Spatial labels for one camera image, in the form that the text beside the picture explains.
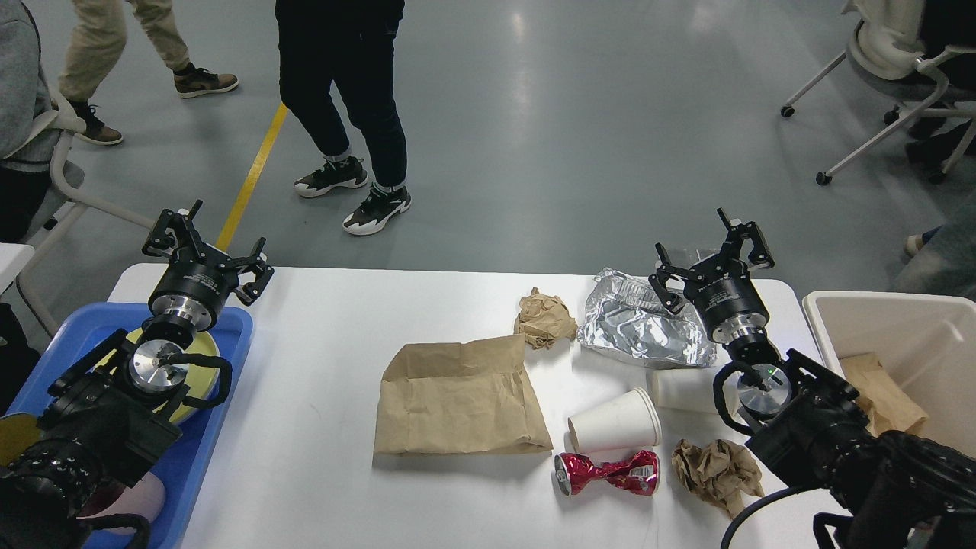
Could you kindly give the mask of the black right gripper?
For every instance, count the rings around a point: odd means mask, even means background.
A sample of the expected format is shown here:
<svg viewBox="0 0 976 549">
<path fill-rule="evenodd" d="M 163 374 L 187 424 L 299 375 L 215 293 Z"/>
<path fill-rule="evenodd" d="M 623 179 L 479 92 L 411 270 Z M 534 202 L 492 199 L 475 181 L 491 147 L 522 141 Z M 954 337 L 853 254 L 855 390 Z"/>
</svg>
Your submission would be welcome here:
<svg viewBox="0 0 976 549">
<path fill-rule="evenodd" d="M 775 265 L 756 222 L 729 219 L 717 209 L 727 236 L 718 257 L 696 265 L 676 264 L 662 243 L 654 246 L 658 260 L 649 275 L 649 285 L 670 315 L 679 315 L 687 301 L 692 303 L 713 342 L 732 342 L 750 333 L 766 330 L 769 313 L 754 288 L 749 270 L 769 270 Z M 743 244 L 752 248 L 742 261 Z"/>
</svg>

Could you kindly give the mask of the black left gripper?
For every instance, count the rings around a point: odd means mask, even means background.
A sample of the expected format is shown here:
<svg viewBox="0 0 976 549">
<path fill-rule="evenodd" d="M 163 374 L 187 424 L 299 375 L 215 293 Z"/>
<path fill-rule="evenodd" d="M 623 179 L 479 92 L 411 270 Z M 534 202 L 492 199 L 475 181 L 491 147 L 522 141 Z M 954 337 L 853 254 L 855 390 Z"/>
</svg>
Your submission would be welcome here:
<svg viewBox="0 0 976 549">
<path fill-rule="evenodd" d="M 231 291 L 245 307 L 261 298 L 275 275 L 264 253 L 266 238 L 251 253 L 231 259 L 231 270 L 205 265 L 205 246 L 193 219 L 203 201 L 188 210 L 164 209 L 144 240 L 142 253 L 169 266 L 150 294 L 147 336 L 194 336 L 213 327 Z"/>
</svg>

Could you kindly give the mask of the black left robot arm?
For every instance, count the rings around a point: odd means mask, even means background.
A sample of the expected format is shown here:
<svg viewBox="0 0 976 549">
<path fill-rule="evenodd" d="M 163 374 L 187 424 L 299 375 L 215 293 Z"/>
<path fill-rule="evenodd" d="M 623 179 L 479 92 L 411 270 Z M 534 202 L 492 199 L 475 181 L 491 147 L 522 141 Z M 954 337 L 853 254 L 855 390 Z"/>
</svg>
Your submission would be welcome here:
<svg viewBox="0 0 976 549">
<path fill-rule="evenodd" d="M 167 260 L 149 295 L 142 333 L 113 331 L 47 390 L 53 402 L 36 420 L 38 439 L 2 465 L 2 546 L 80 548 L 93 531 L 131 528 L 131 548 L 149 545 L 149 519 L 133 513 L 84 517 L 100 487 L 134 487 L 181 437 L 181 406 L 215 409 L 233 393 L 226 358 L 192 352 L 229 296 L 250 306 L 275 273 L 266 240 L 234 258 L 199 236 L 201 208 L 164 209 L 143 253 Z"/>
</svg>

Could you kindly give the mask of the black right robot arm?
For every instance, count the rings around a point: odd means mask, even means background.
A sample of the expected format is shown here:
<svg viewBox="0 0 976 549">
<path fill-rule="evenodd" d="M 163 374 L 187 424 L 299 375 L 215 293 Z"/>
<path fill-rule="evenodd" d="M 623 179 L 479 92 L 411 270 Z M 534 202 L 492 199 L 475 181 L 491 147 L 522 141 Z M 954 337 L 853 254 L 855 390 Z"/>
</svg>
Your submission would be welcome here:
<svg viewBox="0 0 976 549">
<path fill-rule="evenodd" d="M 826 489 L 849 514 L 812 518 L 820 548 L 974 547 L 974 459 L 918 435 L 872 435 L 854 386 L 794 348 L 779 352 L 750 278 L 774 264 L 766 239 L 753 221 L 718 216 L 727 232 L 718 252 L 683 267 L 657 243 L 649 282 L 672 315 L 690 303 L 728 353 L 711 379 L 714 408 L 785 484 L 733 518 L 721 546 L 764 506 Z"/>
</svg>

